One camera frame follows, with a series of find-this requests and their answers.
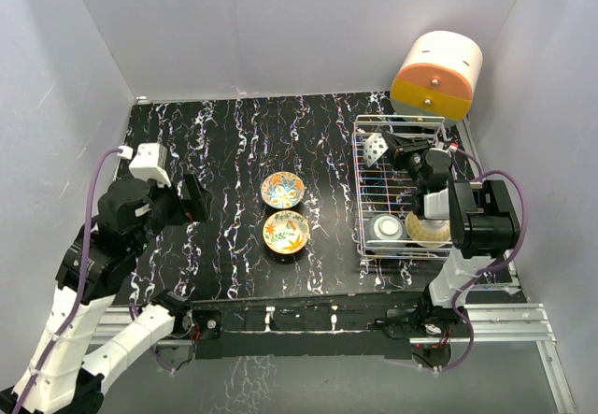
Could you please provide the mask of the red rimmed grey bowl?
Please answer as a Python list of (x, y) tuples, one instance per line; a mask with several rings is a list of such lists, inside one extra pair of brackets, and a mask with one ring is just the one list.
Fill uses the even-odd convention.
[(364, 226), (366, 246), (381, 248), (384, 245), (395, 247), (399, 241), (407, 240), (404, 223), (392, 214), (379, 213)]

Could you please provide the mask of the blue patterned bowl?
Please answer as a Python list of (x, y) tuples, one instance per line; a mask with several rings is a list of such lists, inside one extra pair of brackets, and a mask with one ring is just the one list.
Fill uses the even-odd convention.
[(382, 133), (373, 133), (363, 143), (363, 159), (367, 166), (372, 166), (388, 150)]

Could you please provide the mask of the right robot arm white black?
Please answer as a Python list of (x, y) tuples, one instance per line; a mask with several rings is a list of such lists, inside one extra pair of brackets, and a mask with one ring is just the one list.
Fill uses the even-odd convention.
[(468, 322), (467, 294), (486, 272), (505, 266), (505, 253), (520, 246), (527, 226), (519, 219), (505, 175), (479, 174), (475, 180), (453, 176), (453, 156), (463, 149), (436, 146), (428, 138), (380, 135), (383, 152), (396, 170), (415, 185), (412, 207), (419, 221), (446, 221), (451, 249), (438, 275), (406, 314), (388, 314), (373, 322), (389, 335), (393, 328), (429, 336), (449, 336), (452, 326)]

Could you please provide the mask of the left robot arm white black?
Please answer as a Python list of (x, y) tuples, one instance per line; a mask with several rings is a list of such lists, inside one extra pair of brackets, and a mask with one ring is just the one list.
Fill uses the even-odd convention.
[(208, 221), (211, 193), (194, 173), (182, 189), (126, 177), (113, 182), (66, 251), (50, 315), (21, 379), (1, 392), (4, 413), (96, 413), (119, 376), (167, 336), (192, 329), (190, 302), (164, 290), (94, 352), (88, 347), (137, 259), (167, 226)]

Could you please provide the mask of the yellow dotted bowl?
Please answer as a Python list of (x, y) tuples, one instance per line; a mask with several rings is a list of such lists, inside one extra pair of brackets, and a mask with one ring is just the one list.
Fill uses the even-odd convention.
[(408, 236), (423, 248), (442, 248), (450, 241), (449, 221), (420, 219), (409, 212), (405, 226)]

